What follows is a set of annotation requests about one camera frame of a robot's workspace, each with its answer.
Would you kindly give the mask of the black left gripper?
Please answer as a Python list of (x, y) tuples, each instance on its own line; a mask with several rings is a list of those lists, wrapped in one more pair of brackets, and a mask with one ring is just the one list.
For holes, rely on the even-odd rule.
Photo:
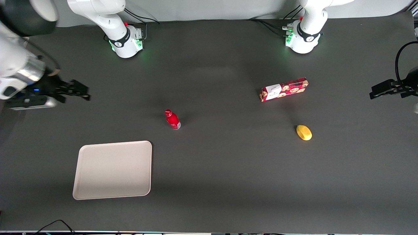
[(418, 96), (418, 67), (415, 67), (409, 71), (405, 79), (400, 79), (399, 69), (396, 67), (396, 79), (398, 82), (398, 88), (394, 79), (388, 79), (375, 86), (372, 86), (372, 92), (370, 92), (370, 99), (379, 98), (385, 95), (400, 94), (401, 98), (408, 96)]

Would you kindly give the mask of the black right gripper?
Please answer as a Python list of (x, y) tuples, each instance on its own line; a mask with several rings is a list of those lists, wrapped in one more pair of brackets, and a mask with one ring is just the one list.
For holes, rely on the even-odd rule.
[(65, 103), (65, 95), (90, 101), (91, 95), (88, 94), (89, 88), (87, 86), (75, 79), (68, 83), (61, 80), (58, 75), (48, 76), (51, 72), (51, 69), (46, 68), (44, 75), (36, 83), (30, 85), (30, 92), (54, 98), (61, 103)]

